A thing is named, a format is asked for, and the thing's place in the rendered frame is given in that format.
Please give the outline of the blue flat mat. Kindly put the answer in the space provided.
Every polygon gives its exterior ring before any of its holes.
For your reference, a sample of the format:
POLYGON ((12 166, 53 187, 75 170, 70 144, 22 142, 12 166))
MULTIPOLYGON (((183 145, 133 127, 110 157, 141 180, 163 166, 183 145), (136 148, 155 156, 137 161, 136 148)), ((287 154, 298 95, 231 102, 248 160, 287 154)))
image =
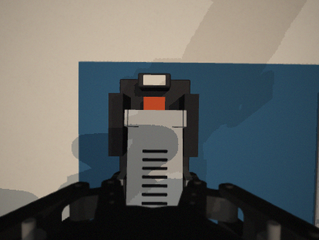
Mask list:
POLYGON ((189 172, 319 228, 319 64, 78 61, 79 181, 90 188, 127 166, 125 110, 187 110, 189 172))

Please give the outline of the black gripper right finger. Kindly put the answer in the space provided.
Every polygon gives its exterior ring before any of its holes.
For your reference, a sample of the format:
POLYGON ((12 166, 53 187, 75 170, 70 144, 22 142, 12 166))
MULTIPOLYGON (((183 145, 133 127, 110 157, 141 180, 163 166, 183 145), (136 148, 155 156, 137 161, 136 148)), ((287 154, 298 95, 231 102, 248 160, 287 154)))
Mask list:
POLYGON ((245 240, 319 240, 319 228, 309 222, 232 183, 207 188, 183 166, 183 191, 172 217, 206 224, 206 209, 208 219, 245 240))

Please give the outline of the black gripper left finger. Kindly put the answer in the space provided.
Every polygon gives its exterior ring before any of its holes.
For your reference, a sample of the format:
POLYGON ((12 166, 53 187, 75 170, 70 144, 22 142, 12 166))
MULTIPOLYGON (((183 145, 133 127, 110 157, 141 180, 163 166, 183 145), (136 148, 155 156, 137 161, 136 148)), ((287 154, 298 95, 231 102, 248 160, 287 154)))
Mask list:
POLYGON ((129 214, 126 184, 127 166, 102 181, 100 187, 90 188, 88 182, 82 181, 72 183, 2 215, 0 240, 44 240, 93 218, 129 214), (67 205, 70 216, 62 221, 67 205))

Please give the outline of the grey rectangular cover with black slots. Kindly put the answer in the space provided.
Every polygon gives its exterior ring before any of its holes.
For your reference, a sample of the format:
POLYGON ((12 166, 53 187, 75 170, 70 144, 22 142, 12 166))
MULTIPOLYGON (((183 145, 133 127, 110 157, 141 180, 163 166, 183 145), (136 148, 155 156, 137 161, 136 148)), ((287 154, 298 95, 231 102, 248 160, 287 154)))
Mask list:
POLYGON ((177 206, 183 191, 187 110, 125 110, 124 126, 128 128, 126 205, 177 206))

